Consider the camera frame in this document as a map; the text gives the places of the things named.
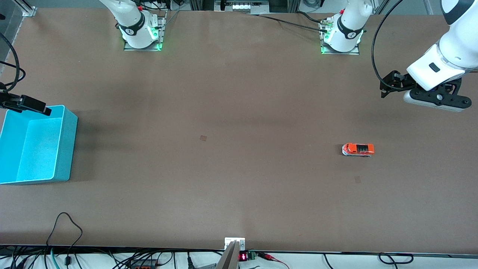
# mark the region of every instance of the red digital display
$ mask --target red digital display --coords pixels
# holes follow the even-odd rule
[[[239,253],[239,261],[246,261],[247,259],[247,252],[241,252]]]

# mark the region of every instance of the brown table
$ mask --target brown table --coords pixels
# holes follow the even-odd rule
[[[221,248],[243,236],[256,249],[477,254],[476,106],[381,99],[369,53],[380,19],[360,56],[332,56],[314,31],[184,12],[148,53],[122,51],[107,10],[40,9],[15,42],[27,78],[14,92],[78,115],[72,176],[0,186],[0,243],[42,244],[67,211],[81,245]],[[391,16],[381,74],[405,71],[446,29],[441,16]],[[477,83],[466,76],[462,94],[478,101]],[[376,156],[344,157],[346,142]],[[57,232],[52,244],[77,236],[66,219]]]

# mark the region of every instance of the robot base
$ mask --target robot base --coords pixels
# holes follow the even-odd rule
[[[360,37],[357,40],[357,44],[355,47],[347,52],[340,52],[335,49],[333,49],[329,44],[324,42],[325,39],[329,38],[329,35],[332,31],[334,25],[334,18],[329,17],[326,20],[326,24],[319,23],[319,29],[325,29],[327,30],[327,33],[320,32],[320,52],[322,54],[343,54],[343,55],[359,55],[359,44],[360,44]]]
[[[163,49],[163,39],[164,39],[164,25],[166,24],[166,17],[158,17],[158,15],[153,15],[153,27],[159,26],[159,29],[156,30],[151,28],[151,35],[157,36],[158,39],[154,40],[149,46],[145,48],[133,48],[124,42],[124,51],[161,51]]]

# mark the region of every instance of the black cable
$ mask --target black cable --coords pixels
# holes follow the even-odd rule
[[[11,90],[17,85],[18,78],[19,78],[19,76],[20,76],[20,64],[19,64],[19,62],[18,62],[17,52],[15,51],[15,49],[13,48],[13,46],[11,45],[10,41],[8,41],[8,39],[7,39],[2,33],[0,33],[0,38],[2,38],[3,41],[5,41],[5,43],[7,43],[7,46],[10,48],[11,53],[13,54],[13,58],[15,59],[15,69],[16,69],[16,71],[15,71],[15,79],[13,80],[13,82],[11,82],[10,87],[5,90],[6,92],[9,92],[9,91],[11,91]]]
[[[305,25],[301,25],[301,24],[297,24],[297,23],[293,23],[293,22],[284,21],[284,20],[281,20],[281,19],[276,19],[276,18],[273,18],[273,17],[262,16],[262,15],[256,15],[256,16],[261,17],[261,18],[267,18],[267,19],[275,20],[275,21],[278,21],[278,22],[287,23],[287,24],[290,24],[290,25],[294,25],[294,26],[298,26],[298,27],[302,27],[302,28],[306,28],[306,29],[310,29],[310,30],[315,30],[315,31],[324,32],[324,33],[327,32],[327,30],[325,30],[325,29],[309,27],[309,26],[305,26]]]
[[[45,252],[43,252],[43,262],[45,263],[45,269],[48,269],[48,265],[46,264],[46,253],[48,251],[48,246],[45,247]]]
[[[76,256],[76,252],[75,252],[75,251],[73,251],[73,255],[75,255],[75,260],[76,260],[76,263],[78,264],[78,267],[80,267],[80,269],[83,269],[83,268],[81,267],[80,261],[78,260],[78,257]]]
[[[38,254],[35,256],[35,258],[33,259],[32,263],[27,267],[27,269],[31,269],[33,268],[35,262],[36,262],[36,259],[38,259],[38,257],[41,255],[41,252],[38,252]]]
[[[316,22],[316,23],[320,23],[321,21],[326,20],[326,19],[316,20],[316,19],[312,18],[311,16],[309,16],[309,14],[307,14],[307,13],[305,13],[305,12],[302,12],[302,11],[296,11],[295,13],[302,14],[302,15],[304,15],[306,18],[308,18],[309,20],[311,20],[311,21],[313,21],[313,22]]]
[[[384,261],[382,259],[382,255],[387,256],[390,259],[391,262]],[[398,269],[398,264],[409,264],[409,263],[413,262],[413,255],[412,254],[405,254],[405,255],[401,255],[401,256],[410,257],[410,260],[408,260],[408,261],[395,261],[389,254],[384,253],[384,252],[379,253],[379,260],[384,264],[394,265],[395,269]]]
[[[121,266],[127,266],[128,267],[134,259],[142,259],[143,257],[146,257],[149,253],[151,253],[151,249],[148,249],[148,248],[145,248],[140,252],[135,252],[131,257],[120,261],[112,269],[115,269],[115,268],[120,269]]]
[[[73,247],[74,244],[76,244],[78,242],[78,240],[80,240],[81,236],[83,235],[83,229],[78,225],[76,224],[76,222],[73,221],[73,219],[71,218],[70,214],[66,213],[66,212],[61,212],[58,214],[58,216],[56,216],[56,219],[55,219],[55,224],[53,224],[53,229],[52,231],[50,232],[48,238],[46,239],[46,245],[48,246],[48,241],[50,241],[50,238],[52,237],[53,235],[53,231],[55,230],[55,227],[56,227],[56,223],[58,222],[58,218],[65,214],[71,221],[71,223],[76,226],[79,230],[80,230],[80,235],[78,236],[78,238],[70,245],[70,247],[68,248],[67,252],[66,252],[66,257],[69,257],[69,254],[70,254],[70,250],[71,248]]]
[[[15,65],[9,64],[9,63],[4,62],[4,61],[0,61],[0,64],[4,64],[6,66],[17,68]],[[25,70],[23,70],[22,68],[20,68],[20,72],[22,73],[22,76],[18,78],[18,82],[22,81],[22,79],[24,79],[25,75],[26,75]],[[5,84],[5,86],[10,86],[11,84],[13,84],[13,82],[9,82],[9,83]]]
[[[145,10],[149,10],[149,11],[154,11],[154,10],[166,10],[167,8],[160,8],[158,5],[156,5],[156,3],[154,2],[150,2],[151,4],[155,5],[156,8],[152,8],[152,7],[147,7],[145,6],[143,3],[141,3],[141,0],[138,0],[138,1],[135,1],[133,0],[133,2],[137,5],[137,6],[141,6],[143,9]]]
[[[118,265],[118,260],[115,258],[113,253],[111,253],[111,250],[108,250],[108,252],[109,252],[109,255],[113,258],[113,260],[115,260],[116,265]]]
[[[13,252],[11,253],[11,264],[10,264],[10,269],[14,269],[17,264],[17,260],[15,257],[15,252],[17,251],[17,247],[13,249]]]
[[[379,26],[377,27],[377,30],[375,31],[375,34],[373,35],[373,38],[372,38],[372,48],[371,48],[371,58],[372,58],[372,67],[373,67],[373,71],[375,72],[375,75],[379,78],[380,82],[383,83],[385,86],[387,87],[390,87],[394,90],[411,90],[413,88],[415,88],[415,86],[409,86],[409,87],[406,87],[406,88],[399,88],[399,87],[394,87],[392,85],[389,85],[388,83],[386,83],[382,77],[380,76],[378,70],[377,70],[377,66],[375,65],[375,56],[374,56],[374,48],[375,48],[375,40],[377,39],[377,34],[379,33],[379,30],[380,28],[382,27],[382,24],[383,22],[387,19],[387,17],[390,15],[390,13],[402,2],[403,0],[398,0],[398,2],[396,2],[393,7],[387,12],[387,14],[385,14],[385,16],[383,17],[383,19],[380,21],[379,23]]]
[[[166,265],[168,262],[170,262],[172,259],[173,259],[173,253],[171,252],[171,257],[169,258],[169,260],[165,263],[159,263],[159,257],[161,256],[161,254],[164,253],[164,252],[161,252],[158,256],[158,258],[156,259],[156,266],[163,266],[163,265]]]
[[[330,263],[328,262],[327,255],[325,255],[325,254],[323,254],[323,255],[324,255],[324,258],[326,259],[326,263],[327,263],[327,265],[329,266],[329,268],[330,268],[330,269],[334,269],[334,268],[332,267],[332,265],[330,265]]]

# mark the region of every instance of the connector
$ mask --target connector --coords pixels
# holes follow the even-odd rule
[[[333,21],[329,21],[329,20],[321,20],[321,21],[320,21],[320,24],[322,24],[322,25],[328,25],[328,26],[333,26],[333,25],[334,25],[334,22],[333,22]]]
[[[71,257],[70,256],[66,256],[65,257],[65,265],[70,265],[71,264]]]
[[[130,263],[130,269],[155,269],[155,259],[134,259]]]
[[[266,259],[266,260],[274,260],[274,257],[272,257],[271,255],[266,254],[264,252],[257,252],[257,256],[259,256],[263,259]]]
[[[196,269],[196,267],[194,267],[193,260],[191,259],[191,257],[187,257],[187,269]]]

